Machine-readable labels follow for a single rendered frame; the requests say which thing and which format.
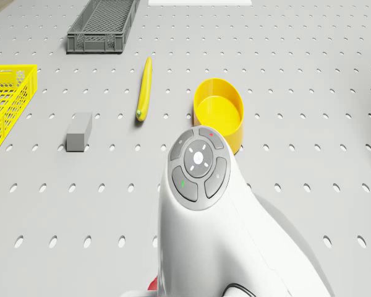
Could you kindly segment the yellow bowl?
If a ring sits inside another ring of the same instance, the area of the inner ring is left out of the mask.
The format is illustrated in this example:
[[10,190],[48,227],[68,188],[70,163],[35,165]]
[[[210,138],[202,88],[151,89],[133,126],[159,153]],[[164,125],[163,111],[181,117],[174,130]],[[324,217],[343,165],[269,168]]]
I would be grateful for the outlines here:
[[224,79],[206,79],[194,93],[193,107],[194,125],[214,128],[237,153],[244,136],[244,104],[237,89]]

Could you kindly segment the banana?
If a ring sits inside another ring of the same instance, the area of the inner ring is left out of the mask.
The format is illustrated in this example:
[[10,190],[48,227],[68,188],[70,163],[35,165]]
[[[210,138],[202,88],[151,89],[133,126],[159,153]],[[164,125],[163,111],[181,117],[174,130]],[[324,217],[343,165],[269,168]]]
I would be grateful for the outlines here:
[[143,71],[139,101],[136,111],[136,118],[140,122],[144,121],[147,117],[150,102],[151,79],[152,79],[152,61],[151,57],[148,57]]

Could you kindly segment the grey cube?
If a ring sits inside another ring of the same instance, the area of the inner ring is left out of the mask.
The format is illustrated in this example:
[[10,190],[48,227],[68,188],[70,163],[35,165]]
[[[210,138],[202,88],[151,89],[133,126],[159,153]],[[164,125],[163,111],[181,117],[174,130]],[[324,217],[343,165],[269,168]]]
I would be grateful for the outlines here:
[[76,113],[66,134],[66,150],[83,152],[92,131],[92,113]]

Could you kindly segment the dark grey basket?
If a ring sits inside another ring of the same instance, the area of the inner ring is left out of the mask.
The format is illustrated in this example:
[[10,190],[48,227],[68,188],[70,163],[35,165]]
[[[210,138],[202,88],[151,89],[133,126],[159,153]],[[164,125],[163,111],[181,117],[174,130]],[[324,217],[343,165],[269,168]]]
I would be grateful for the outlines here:
[[67,32],[67,53],[122,53],[140,0],[89,0]]

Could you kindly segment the yellow basket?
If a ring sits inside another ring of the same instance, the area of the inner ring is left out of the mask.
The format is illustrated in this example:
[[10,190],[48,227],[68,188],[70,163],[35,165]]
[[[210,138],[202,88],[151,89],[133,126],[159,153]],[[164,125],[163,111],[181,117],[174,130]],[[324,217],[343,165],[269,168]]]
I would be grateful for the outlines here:
[[37,65],[0,65],[0,146],[37,90]]

